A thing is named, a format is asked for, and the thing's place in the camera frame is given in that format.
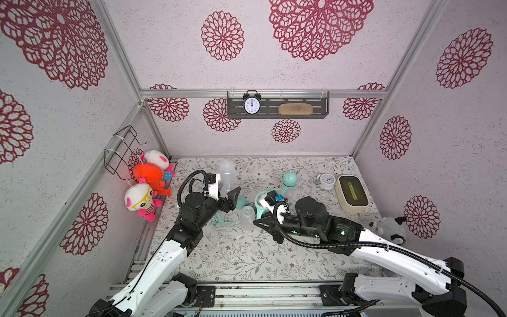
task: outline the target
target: black alarm clock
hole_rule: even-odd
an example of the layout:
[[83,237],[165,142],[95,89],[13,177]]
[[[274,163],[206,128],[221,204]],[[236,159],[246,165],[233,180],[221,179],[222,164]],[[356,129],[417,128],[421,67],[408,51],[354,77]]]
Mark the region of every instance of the black alarm clock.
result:
[[[250,95],[249,91],[255,91],[255,95]],[[250,89],[243,95],[243,108],[249,115],[256,115],[261,110],[261,94],[256,90]]]

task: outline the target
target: plush toy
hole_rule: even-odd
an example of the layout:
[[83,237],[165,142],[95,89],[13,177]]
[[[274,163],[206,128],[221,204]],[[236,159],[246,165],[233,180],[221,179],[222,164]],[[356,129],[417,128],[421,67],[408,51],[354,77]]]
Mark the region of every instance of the plush toy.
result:
[[135,178],[139,180],[139,183],[141,183],[141,181],[147,183],[160,195],[171,195],[170,188],[164,189],[165,182],[162,180],[164,173],[158,166],[151,163],[139,163],[134,166],[132,172],[134,173]]
[[141,217],[151,222],[155,220],[155,208],[162,205],[161,200],[153,199],[154,196],[157,196],[157,191],[139,180],[139,184],[132,186],[125,193],[125,206],[131,211],[137,210]]
[[403,244],[406,241],[407,233],[402,223],[406,220],[407,217],[398,217],[396,219],[383,217],[379,221],[370,222],[370,230],[394,244]]
[[144,154],[141,154],[140,157],[141,160],[145,159],[146,162],[155,164],[161,170],[165,170],[169,167],[169,159],[167,156],[157,150],[150,150],[148,152],[145,152]]
[[164,173],[164,176],[162,176],[162,180],[166,181],[174,176],[174,165],[169,164],[169,159],[167,156],[162,154],[162,152],[159,152],[157,150],[150,150],[144,154],[141,154],[140,156],[143,163],[152,163],[156,166],[158,166],[162,172]]
[[165,170],[163,170],[162,172],[164,173],[164,177],[162,177],[163,181],[171,179],[174,176],[174,174],[176,174],[174,172],[174,165],[173,164],[169,164],[169,167],[166,168]]

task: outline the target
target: red flower pattern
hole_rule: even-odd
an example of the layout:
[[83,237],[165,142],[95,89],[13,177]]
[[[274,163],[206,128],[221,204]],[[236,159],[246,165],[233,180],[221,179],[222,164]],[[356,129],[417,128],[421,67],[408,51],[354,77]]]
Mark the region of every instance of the red flower pattern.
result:
[[[0,295],[9,286],[12,279],[19,272],[19,268],[8,268],[0,272]],[[17,317],[40,317],[46,311],[46,303],[49,299],[49,283],[46,275],[39,275],[37,283],[30,289],[28,296],[19,306]]]
[[408,120],[401,116],[392,117],[380,133],[380,149],[386,158],[399,159],[409,149],[411,136]]
[[[158,84],[150,89],[176,89],[169,85]],[[189,114],[189,104],[186,98],[150,98],[147,103],[154,114],[166,121],[180,121]]]
[[88,203],[81,209],[79,216],[60,242],[65,253],[83,255],[97,246],[107,229],[108,214],[104,199],[98,193],[92,193]]
[[46,303],[49,299],[49,283],[46,282],[46,275],[39,275],[28,296],[18,309],[17,317],[40,317],[46,311]]
[[0,90],[0,164],[23,156],[33,140],[32,130],[25,107]]
[[414,196],[407,201],[404,211],[410,231],[421,238],[431,238],[440,229],[440,214],[437,206],[423,196]]
[[224,11],[208,15],[201,28],[201,38],[206,51],[217,60],[231,60],[238,56],[245,41],[241,24]]
[[485,29],[470,29],[455,38],[440,57],[437,81],[445,88],[463,86],[479,74],[491,55],[491,34]]
[[0,22],[51,80],[86,90],[105,76],[107,45],[87,0],[0,0]]
[[226,132],[234,130],[241,123],[241,119],[231,119],[227,116],[227,104],[223,98],[210,100],[202,111],[206,124],[213,130]]
[[134,167],[139,163],[141,163],[141,161],[139,160],[139,156],[142,155],[143,153],[144,152],[141,149],[135,149],[128,157],[128,171],[130,173],[130,177],[132,177],[132,179],[138,183],[139,181],[134,176]]
[[3,272],[0,272],[0,296],[7,289],[9,284],[12,282],[16,274],[18,274],[19,268],[10,267]]
[[[368,83],[360,86],[358,90],[380,90],[384,88],[384,85],[379,83]],[[378,101],[376,98],[347,98],[343,104],[343,113],[349,119],[362,120],[372,114]]]
[[299,123],[294,120],[281,120],[278,121],[271,129],[271,136],[277,142],[289,143],[294,141],[301,132]]
[[323,59],[349,44],[373,0],[269,0],[273,36],[292,57]]

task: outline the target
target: clock face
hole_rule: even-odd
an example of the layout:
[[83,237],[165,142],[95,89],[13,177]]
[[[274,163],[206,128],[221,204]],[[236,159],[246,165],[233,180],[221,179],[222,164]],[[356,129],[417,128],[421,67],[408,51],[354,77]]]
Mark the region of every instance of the clock face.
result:
[[331,174],[323,174],[320,179],[322,180],[323,183],[325,184],[332,184],[335,182],[335,178],[334,176],[332,176]]
[[249,97],[244,103],[246,113],[254,115],[261,109],[261,102],[255,97]]

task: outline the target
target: wooden brush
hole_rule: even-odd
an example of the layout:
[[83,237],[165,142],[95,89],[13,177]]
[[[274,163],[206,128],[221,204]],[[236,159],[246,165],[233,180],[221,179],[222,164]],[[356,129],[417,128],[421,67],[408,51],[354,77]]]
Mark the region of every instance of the wooden brush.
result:
[[312,115],[313,107],[309,103],[282,103],[278,107],[278,114],[282,116]]

